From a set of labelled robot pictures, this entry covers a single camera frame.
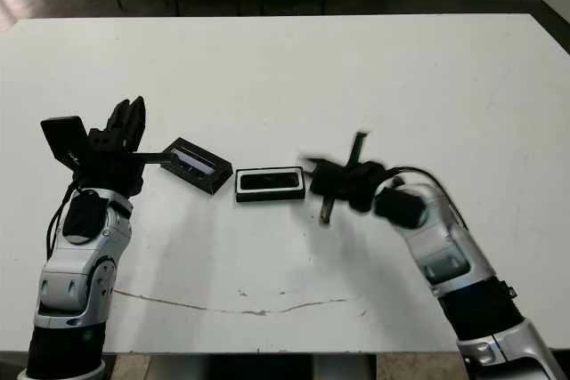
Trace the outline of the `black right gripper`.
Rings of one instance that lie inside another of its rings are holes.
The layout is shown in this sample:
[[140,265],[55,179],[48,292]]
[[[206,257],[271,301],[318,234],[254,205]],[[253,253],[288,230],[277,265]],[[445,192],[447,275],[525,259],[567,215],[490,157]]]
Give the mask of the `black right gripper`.
[[319,159],[319,195],[322,196],[320,222],[330,223],[336,200],[344,200],[360,213],[371,210],[376,188],[383,182],[386,168],[375,161],[360,161],[362,146],[368,134],[355,134],[348,160],[341,165]]

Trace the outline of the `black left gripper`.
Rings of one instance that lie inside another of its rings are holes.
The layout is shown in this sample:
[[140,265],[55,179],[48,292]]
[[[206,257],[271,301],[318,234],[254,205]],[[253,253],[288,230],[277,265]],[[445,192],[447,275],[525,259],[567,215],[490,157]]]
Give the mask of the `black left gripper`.
[[88,151],[81,159],[74,178],[81,188],[116,191],[123,197],[133,197],[142,191],[146,165],[172,164],[177,156],[169,152],[138,152],[146,124],[144,98],[131,104],[121,101],[108,119],[108,129],[92,128]]

